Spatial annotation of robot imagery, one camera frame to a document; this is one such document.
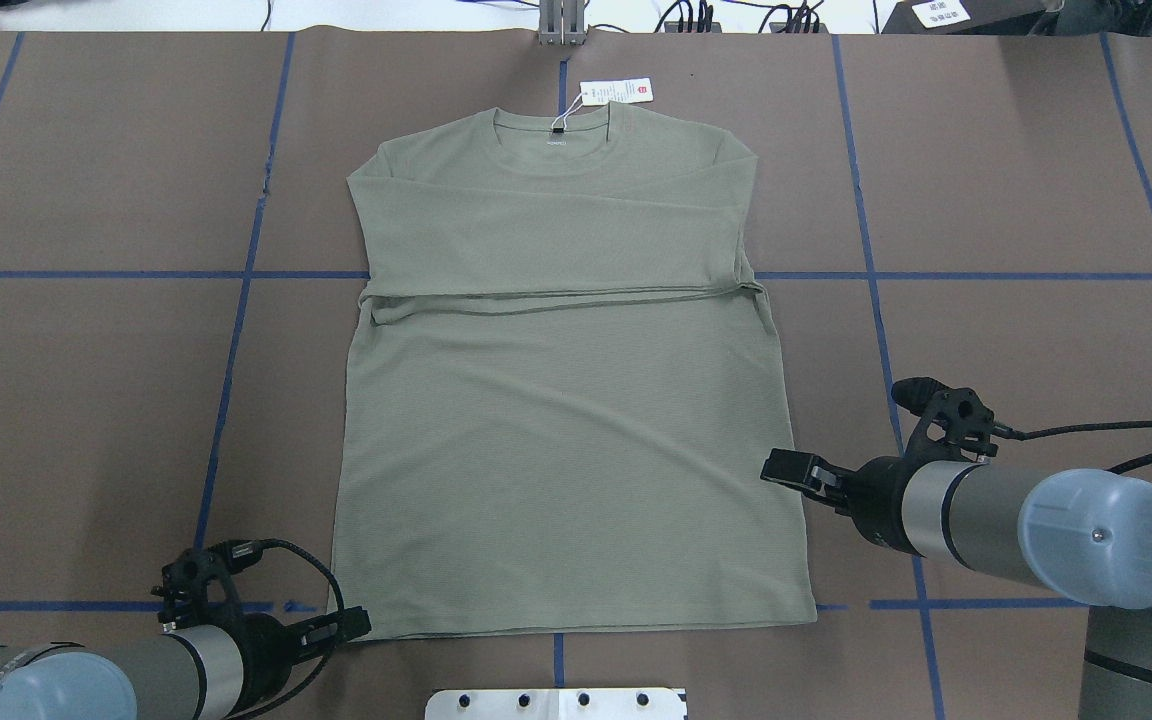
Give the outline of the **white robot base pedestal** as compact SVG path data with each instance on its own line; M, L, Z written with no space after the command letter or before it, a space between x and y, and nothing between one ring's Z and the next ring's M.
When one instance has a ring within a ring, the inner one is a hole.
M448 689L425 719L687 719L685 691L666 687Z

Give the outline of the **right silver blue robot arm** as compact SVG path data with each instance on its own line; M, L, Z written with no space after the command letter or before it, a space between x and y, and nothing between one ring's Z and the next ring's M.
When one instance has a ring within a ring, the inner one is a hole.
M1083 602L1078 715L1152 719L1152 483L905 457L849 471L782 448L761 478L846 515L879 547Z

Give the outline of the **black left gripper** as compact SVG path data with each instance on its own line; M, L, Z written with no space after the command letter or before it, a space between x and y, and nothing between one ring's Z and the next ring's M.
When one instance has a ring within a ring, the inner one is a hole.
M238 632L243 684L234 714L268 714L287 705L314 683L335 647L365 637L372 629L369 611L361 606L285 626L268 614L244 616ZM288 688L294 667L314 660L314 669Z

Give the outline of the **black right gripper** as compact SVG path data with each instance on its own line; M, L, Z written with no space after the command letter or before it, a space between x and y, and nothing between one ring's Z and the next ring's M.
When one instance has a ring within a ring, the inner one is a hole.
M864 541L902 553L918 553L905 529L905 491L914 467L902 457L872 458L859 470L847 470L803 450L773 448L763 462L760 479L795 488L813 501L844 501L838 514L852 521Z

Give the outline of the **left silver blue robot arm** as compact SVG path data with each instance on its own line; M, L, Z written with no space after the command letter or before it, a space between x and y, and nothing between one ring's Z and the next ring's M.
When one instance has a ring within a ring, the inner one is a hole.
M291 626L264 612L175 620L109 650L0 643L0 719L256 719L296 697L294 667L324 667L370 629L353 607Z

